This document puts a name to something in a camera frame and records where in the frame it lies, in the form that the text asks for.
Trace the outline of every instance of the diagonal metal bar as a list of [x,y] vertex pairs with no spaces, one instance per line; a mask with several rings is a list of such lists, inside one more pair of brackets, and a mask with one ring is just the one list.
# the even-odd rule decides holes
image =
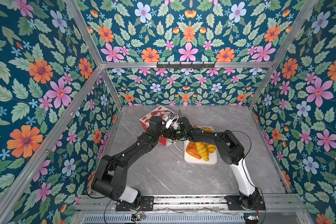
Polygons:
[[273,63],[266,62],[103,62],[104,69],[112,68],[167,68],[167,69],[183,69],[183,68],[272,68]]
[[90,78],[87,79],[85,84],[82,86],[76,97],[68,105],[65,112],[58,119],[54,127],[51,129],[49,134],[46,136],[45,140],[41,143],[40,147],[32,155],[30,160],[25,165],[24,169],[16,177],[15,181],[3,196],[0,201],[0,224],[2,224],[8,214],[13,210],[17,201],[20,199],[21,195],[27,188],[27,185],[31,182],[37,170],[41,167],[41,164],[46,159],[47,155],[51,149],[56,144],[58,138],[63,133],[68,123],[72,119],[72,114],[75,113],[78,107],[81,105],[82,101],[87,96],[87,93],[91,90],[91,87],[99,78],[102,72],[102,68],[98,67],[91,74]]
[[113,101],[115,102],[117,108],[119,110],[121,110],[122,109],[122,102],[121,102],[120,98],[118,97],[118,93],[116,91],[115,86],[113,85],[112,79],[110,78],[110,76],[107,72],[107,69],[104,69],[102,71],[102,78],[105,81],[105,83],[107,84],[108,90],[110,91],[111,96],[113,98]]
[[90,51],[94,62],[97,66],[100,66],[103,62],[102,57],[99,53],[99,50],[94,43],[94,39],[88,31],[88,27],[86,25],[85,19],[83,18],[81,11],[77,5],[76,0],[65,0],[68,10],[70,11],[73,20],[75,21],[78,30],[80,31],[82,38]]
[[287,34],[284,42],[282,43],[281,47],[279,48],[278,52],[276,53],[274,60],[273,60],[273,66],[270,68],[263,80],[261,81],[259,87],[256,89],[253,98],[251,99],[248,107],[250,110],[253,109],[253,106],[255,105],[256,101],[260,97],[261,93],[263,92],[266,85],[269,83],[269,80],[271,76],[274,74],[276,69],[278,68],[278,65],[280,64],[281,60],[284,58],[287,49],[289,49],[290,45],[294,41],[297,33],[300,31],[302,25],[305,23],[306,19],[310,15],[312,9],[314,8],[315,4],[318,2],[318,0],[306,0],[304,3],[302,9],[300,10],[299,14],[297,15],[294,23],[291,26],[290,32]]

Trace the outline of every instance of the cardboard box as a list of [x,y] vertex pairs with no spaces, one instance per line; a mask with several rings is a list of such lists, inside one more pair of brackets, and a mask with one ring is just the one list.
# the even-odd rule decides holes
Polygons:
[[[168,116],[170,112],[172,112],[174,115],[177,115],[176,113],[169,110],[168,108],[165,108],[163,106],[158,106],[157,108],[155,108],[154,110],[146,114],[144,117],[142,117],[139,121],[141,122],[144,130],[147,131],[149,127],[149,120],[151,117],[160,116],[164,119],[166,116]],[[170,141],[170,139],[166,139],[163,136],[159,138],[159,142],[162,143],[164,146],[169,146],[170,144],[172,144],[172,141]]]

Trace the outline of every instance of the wall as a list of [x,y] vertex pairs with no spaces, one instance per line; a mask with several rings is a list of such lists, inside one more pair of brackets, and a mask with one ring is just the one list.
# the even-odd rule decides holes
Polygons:
[[[21,7],[18,2],[25,5],[27,10],[18,10],[17,7]],[[60,19],[62,26],[58,25],[57,18]],[[0,1],[0,198],[91,74],[92,70],[89,69],[86,76],[82,76],[81,66],[87,58],[91,62],[88,68],[94,69],[95,65],[81,34],[62,1],[54,1],[54,3],[48,0]],[[36,76],[37,72],[44,74],[41,76],[42,79]],[[61,86],[60,83],[64,82],[63,78],[68,74],[71,79],[64,84],[66,87],[64,100],[55,100],[57,92],[53,91],[57,83]],[[90,109],[87,110],[87,105],[82,105],[78,112],[81,118],[76,117],[69,126],[73,131],[76,125],[75,134],[80,133],[81,136],[80,150],[83,154],[86,149],[87,159],[81,158],[81,155],[77,155],[76,152],[69,152],[74,145],[67,145],[66,138],[69,131],[67,130],[61,140],[64,149],[57,147],[55,152],[50,153],[50,163],[45,164],[47,167],[42,169],[39,179],[32,182],[30,188],[26,190],[26,194],[22,196],[11,213],[12,216],[8,221],[12,221],[9,223],[12,224],[13,221],[25,224],[40,223],[42,218],[51,222],[52,216],[49,214],[55,213],[56,209],[60,209],[63,204],[69,207],[74,203],[77,193],[82,191],[83,182],[87,182],[90,172],[94,170],[95,161],[91,160],[95,160],[97,148],[101,146],[101,143],[94,145],[92,134],[85,130],[89,129],[92,132],[98,126],[103,133],[101,137],[103,139],[105,130],[111,127],[114,116],[110,97],[108,97],[109,108],[101,105],[99,98],[106,90],[101,89],[102,84],[98,85],[95,86],[94,93],[88,96],[88,100],[94,100],[94,106],[101,108],[99,115],[98,112],[92,114]],[[103,121],[103,111],[106,113],[105,121]],[[85,122],[94,125],[85,126]],[[25,137],[29,137],[24,139],[27,140],[28,146],[22,147],[20,141]],[[75,143],[75,146],[74,151],[78,150],[79,144]],[[73,175],[75,178],[72,180],[76,188],[74,191],[71,189],[75,197],[68,195],[69,192],[63,186],[65,181],[67,185],[71,182],[69,177],[65,181],[61,177],[64,157],[73,158],[77,165],[77,174]],[[40,202],[35,203],[36,190],[45,182],[51,182],[52,192],[45,203],[40,205]],[[72,213],[72,208],[67,210],[66,214],[62,214],[62,220],[67,219],[67,215]]]
[[254,112],[291,190],[336,223],[336,1],[319,1],[293,45]]

